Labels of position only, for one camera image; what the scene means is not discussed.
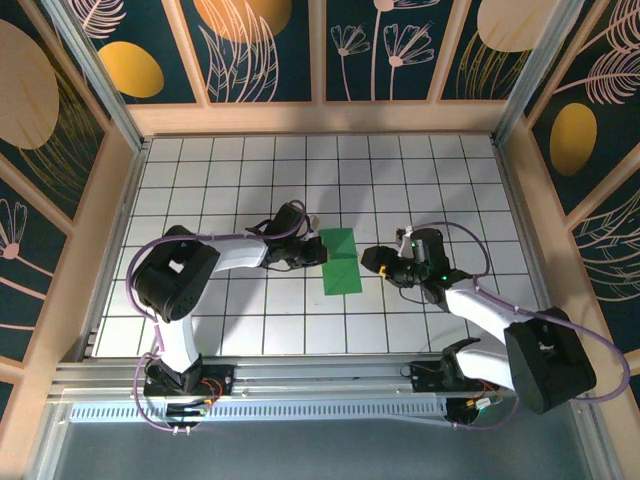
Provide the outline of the green square paper sheet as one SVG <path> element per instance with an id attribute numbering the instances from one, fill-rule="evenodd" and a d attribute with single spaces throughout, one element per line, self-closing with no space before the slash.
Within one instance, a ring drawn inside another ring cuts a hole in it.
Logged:
<path id="1" fill-rule="evenodd" d="M 351 228 L 332 228 L 320 231 L 327 249 L 327 262 L 322 265 L 326 296 L 359 294 L 362 284 L 359 257 Z"/>

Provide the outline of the grey metal sheet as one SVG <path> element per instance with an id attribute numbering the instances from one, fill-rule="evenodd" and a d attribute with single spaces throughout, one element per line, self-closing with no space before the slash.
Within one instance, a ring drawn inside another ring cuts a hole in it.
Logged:
<path id="1" fill-rule="evenodd" d="M 28 480 L 612 480 L 572 415 L 489 431 L 394 420 L 222 422 L 185 437 L 74 423 Z"/>

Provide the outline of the white gridded table mat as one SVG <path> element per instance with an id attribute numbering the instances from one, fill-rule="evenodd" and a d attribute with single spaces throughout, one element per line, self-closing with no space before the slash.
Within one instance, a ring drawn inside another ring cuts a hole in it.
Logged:
<path id="1" fill-rule="evenodd" d="M 351 228 L 356 248 L 392 244 L 397 228 L 437 222 L 451 262 L 499 294 L 529 277 L 486 135 L 169 138 L 152 142 L 129 216 L 95 357 L 137 357 L 152 323 L 125 293 L 133 254 L 169 227 L 240 232 L 299 199 L 323 228 Z M 362 292 L 326 296 L 320 268 L 215 275 L 195 311 L 206 355 L 389 354 L 438 351 L 479 329 L 367 271 Z"/>

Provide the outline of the black electronics module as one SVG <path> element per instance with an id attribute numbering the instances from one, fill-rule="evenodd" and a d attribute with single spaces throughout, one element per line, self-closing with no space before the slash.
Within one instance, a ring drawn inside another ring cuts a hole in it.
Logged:
<path id="1" fill-rule="evenodd" d="M 481 395 L 473 398 L 448 398 L 445 402 L 445 419 L 454 429 L 466 431 L 489 431 L 501 427 L 507 420 L 505 415 L 492 424 L 477 423 L 481 413 L 493 405 L 492 396 Z"/>
<path id="2" fill-rule="evenodd" d="M 174 436 L 184 433 L 190 435 L 209 415 L 214 401 L 210 398 L 190 403 L 168 403 L 164 413 L 164 422 Z"/>

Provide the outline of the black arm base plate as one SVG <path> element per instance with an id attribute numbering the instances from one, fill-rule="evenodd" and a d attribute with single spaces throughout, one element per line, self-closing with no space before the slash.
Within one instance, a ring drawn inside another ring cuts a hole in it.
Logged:
<path id="1" fill-rule="evenodd" d="M 480 394 L 500 389 L 489 381 L 464 377 L 454 367 L 436 361 L 408 362 L 401 374 L 410 380 L 415 393 Z"/>
<path id="2" fill-rule="evenodd" d="M 153 397 L 230 396 L 234 383 L 232 365 L 203 365 L 198 372 L 188 372 L 181 380 L 171 377 L 159 364 L 146 367 L 144 372 L 143 393 Z"/>

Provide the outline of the aluminium table side rail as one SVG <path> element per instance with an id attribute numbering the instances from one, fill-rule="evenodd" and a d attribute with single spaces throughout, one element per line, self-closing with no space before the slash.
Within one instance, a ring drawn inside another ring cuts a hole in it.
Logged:
<path id="1" fill-rule="evenodd" d="M 132 157 L 130 169 L 124 183 L 121 199 L 115 211 L 111 232 L 105 247 L 102 263 L 96 278 L 90 302 L 86 311 L 84 323 L 76 346 L 73 359 L 82 362 L 87 354 L 94 331 L 99 327 L 104 309 L 108 304 L 113 276 L 119 265 L 119 255 L 127 232 L 129 216 L 133 208 L 136 192 L 145 167 L 150 150 L 150 142 L 144 141 L 138 152 Z"/>
<path id="2" fill-rule="evenodd" d="M 527 294 L 503 293 L 503 296 L 507 297 L 514 305 L 530 311 L 542 311 L 550 307 L 559 307 L 568 315 L 571 321 L 579 321 L 580 316 L 575 316 L 573 305 L 567 298 L 555 292 L 550 284 L 551 278 L 547 272 L 547 263 L 544 258 L 542 244 L 537 235 L 516 171 L 511 166 L 506 153 L 500 147 L 493 146 L 493 151 L 524 257 L 531 290 Z"/>

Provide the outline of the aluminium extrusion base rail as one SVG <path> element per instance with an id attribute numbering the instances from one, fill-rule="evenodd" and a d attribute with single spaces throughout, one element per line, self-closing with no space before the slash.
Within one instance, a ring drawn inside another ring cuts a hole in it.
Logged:
<path id="1" fill-rule="evenodd" d="M 227 397 L 257 395 L 278 397 L 325 397 L 338 395 L 401 395 L 415 393 L 401 368 L 413 361 L 441 362 L 443 353 L 373 356 L 202 357 L 203 365 L 232 365 L 234 383 Z M 95 359 L 59 365 L 47 395 L 49 402 L 64 401 L 74 394 L 119 394 L 129 399 L 143 393 L 143 363 L 126 359 Z M 432 393 L 463 396 L 470 393 Z"/>

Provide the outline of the aluminium corner post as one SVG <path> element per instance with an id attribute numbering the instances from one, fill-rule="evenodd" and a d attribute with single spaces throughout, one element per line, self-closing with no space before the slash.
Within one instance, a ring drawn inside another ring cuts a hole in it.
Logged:
<path id="1" fill-rule="evenodd" d="M 69 2 L 67 0 L 41 0 L 41 2 L 54 24 L 59 28 L 62 38 L 73 52 L 74 58 L 83 67 L 97 96 L 127 143 L 135 152 L 141 152 L 148 146 L 148 142 L 137 127 L 121 94 L 115 88 L 93 43 L 83 32 Z"/>
<path id="2" fill-rule="evenodd" d="M 499 122 L 492 132 L 493 145 L 500 148 L 512 133 L 526 105 L 550 69 L 566 37 L 575 24 L 585 4 L 592 0 L 558 0 L 542 34 L 525 62 Z"/>

